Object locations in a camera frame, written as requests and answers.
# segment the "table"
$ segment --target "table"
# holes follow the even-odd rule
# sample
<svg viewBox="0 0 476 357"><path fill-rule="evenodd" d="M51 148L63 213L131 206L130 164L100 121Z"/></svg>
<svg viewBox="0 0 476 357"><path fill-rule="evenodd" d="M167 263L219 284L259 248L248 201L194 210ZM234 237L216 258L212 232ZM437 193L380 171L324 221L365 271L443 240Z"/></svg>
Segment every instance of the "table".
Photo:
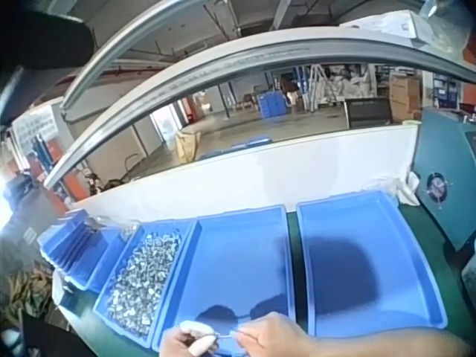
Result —
<svg viewBox="0 0 476 357"><path fill-rule="evenodd" d="M443 254L445 237L422 207L401 206L400 211L418 239L440 288L448 316L447 330L468 341L476 342L476 326L471 317L472 312L465 304L457 272L451 269ZM292 247L297 322L306 329L306 280L298 216L292 212L288 213L287 218ZM99 356L156 356L152 350L145 350L108 328L92 312L96 297L97 295L91 292L78 292L71 312L60 308L73 329L96 354Z"/></svg>

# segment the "concrete floor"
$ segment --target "concrete floor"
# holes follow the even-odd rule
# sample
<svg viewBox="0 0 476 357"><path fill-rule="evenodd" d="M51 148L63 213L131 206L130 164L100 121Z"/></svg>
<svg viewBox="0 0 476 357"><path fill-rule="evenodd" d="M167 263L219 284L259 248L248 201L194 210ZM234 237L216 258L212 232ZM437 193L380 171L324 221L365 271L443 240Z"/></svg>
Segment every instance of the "concrete floor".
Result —
<svg viewBox="0 0 476 357"><path fill-rule="evenodd" d="M201 132L196 154L199 158L208 152L230 149L232 145L257 136L266 135L273 141L282 141L346 128L347 121L342 108L323 108L313 114L291 113L270 119L261 119L258 111L248 109L231 113L230 118L226 118L224 113L208 115L198 123L187 126L182 132ZM172 146L163 145L158 148L135 166L128 177L144 177L179 166L181 163L173 149L170 149Z"/></svg>

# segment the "hand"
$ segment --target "hand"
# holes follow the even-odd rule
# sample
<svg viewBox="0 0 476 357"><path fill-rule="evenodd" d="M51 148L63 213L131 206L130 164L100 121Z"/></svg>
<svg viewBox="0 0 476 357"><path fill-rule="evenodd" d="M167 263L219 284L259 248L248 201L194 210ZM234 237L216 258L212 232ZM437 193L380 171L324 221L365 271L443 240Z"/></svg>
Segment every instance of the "hand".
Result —
<svg viewBox="0 0 476 357"><path fill-rule="evenodd" d="M195 321L184 321L167 331L160 346L160 357L200 357L218 349L211 327Z"/></svg>
<svg viewBox="0 0 476 357"><path fill-rule="evenodd" d="M276 312L243 324L234 338L250 357L311 357L317 350L297 324Z"/></svg>

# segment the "white box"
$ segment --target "white box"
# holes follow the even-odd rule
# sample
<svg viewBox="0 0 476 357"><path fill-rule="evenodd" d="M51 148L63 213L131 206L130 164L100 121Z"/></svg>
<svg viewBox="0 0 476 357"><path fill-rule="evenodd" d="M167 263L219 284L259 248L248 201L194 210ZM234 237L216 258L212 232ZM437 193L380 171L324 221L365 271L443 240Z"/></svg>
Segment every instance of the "white box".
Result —
<svg viewBox="0 0 476 357"><path fill-rule="evenodd" d="M382 33L415 39L429 45L436 45L437 38L430 24L413 11L400 10L363 17L340 26L346 28L361 28L363 30L374 30Z"/></svg>

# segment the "curved metal frame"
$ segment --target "curved metal frame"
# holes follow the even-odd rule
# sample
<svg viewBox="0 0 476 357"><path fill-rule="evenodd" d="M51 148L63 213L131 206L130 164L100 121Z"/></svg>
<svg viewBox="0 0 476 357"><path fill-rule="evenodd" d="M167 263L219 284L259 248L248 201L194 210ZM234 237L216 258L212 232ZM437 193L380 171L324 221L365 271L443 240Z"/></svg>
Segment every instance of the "curved metal frame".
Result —
<svg viewBox="0 0 476 357"><path fill-rule="evenodd" d="M205 0L163 0L145 10L121 28L100 48L69 86L61 104L61 110L70 109L104 69L135 43L160 28L171 16L202 2L205 2Z"/></svg>
<svg viewBox="0 0 476 357"><path fill-rule="evenodd" d="M146 80L109 107L73 143L45 180L52 187L75 165L145 115L187 94L230 80L251 68L269 70L310 62L388 62L476 83L476 71L428 45L355 28L296 28L216 46Z"/></svg>

